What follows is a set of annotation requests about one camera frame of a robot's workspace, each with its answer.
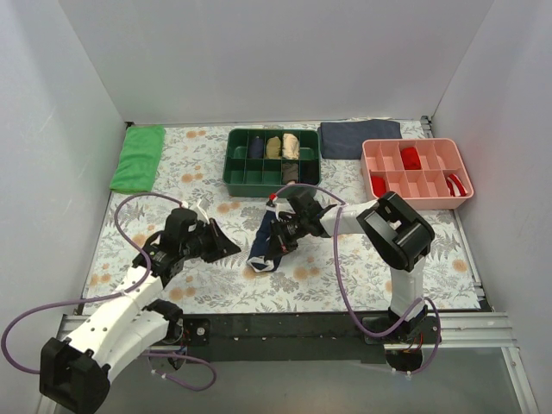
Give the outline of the navy white-trimmed underwear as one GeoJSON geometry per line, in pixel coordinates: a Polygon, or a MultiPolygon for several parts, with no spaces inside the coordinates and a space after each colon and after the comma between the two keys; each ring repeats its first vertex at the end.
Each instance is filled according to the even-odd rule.
{"type": "Polygon", "coordinates": [[[272,210],[267,210],[262,217],[260,227],[258,228],[254,242],[251,246],[247,264],[256,273],[275,272],[281,262],[280,258],[269,260],[266,258],[270,239],[270,223],[276,219],[276,214],[272,210]]]}

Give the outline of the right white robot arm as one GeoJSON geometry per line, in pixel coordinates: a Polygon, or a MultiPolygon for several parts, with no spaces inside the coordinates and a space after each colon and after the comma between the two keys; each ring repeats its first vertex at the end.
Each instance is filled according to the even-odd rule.
{"type": "Polygon", "coordinates": [[[427,315],[423,297],[423,268],[435,239],[435,231],[397,193],[389,191],[381,198],[363,204],[345,204],[338,200],[326,207],[307,190],[291,193],[292,213],[276,212],[270,222],[266,257],[279,259],[298,248],[298,240],[311,235],[333,239],[334,265],[343,302],[359,330],[372,339],[393,336],[410,342],[422,331],[427,315]],[[379,257],[390,267],[392,300],[388,308],[388,327],[371,331],[355,315],[342,283],[338,236],[365,235],[379,257]]]}

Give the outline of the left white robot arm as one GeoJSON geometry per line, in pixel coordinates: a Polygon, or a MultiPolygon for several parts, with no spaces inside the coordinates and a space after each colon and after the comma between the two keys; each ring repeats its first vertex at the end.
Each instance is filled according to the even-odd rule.
{"type": "Polygon", "coordinates": [[[184,312],[160,294],[185,262],[213,263],[240,251],[200,207],[172,210],[134,258],[117,297],[42,347],[40,393],[74,413],[96,412],[111,382],[144,351],[157,342],[184,342],[184,312]]]}

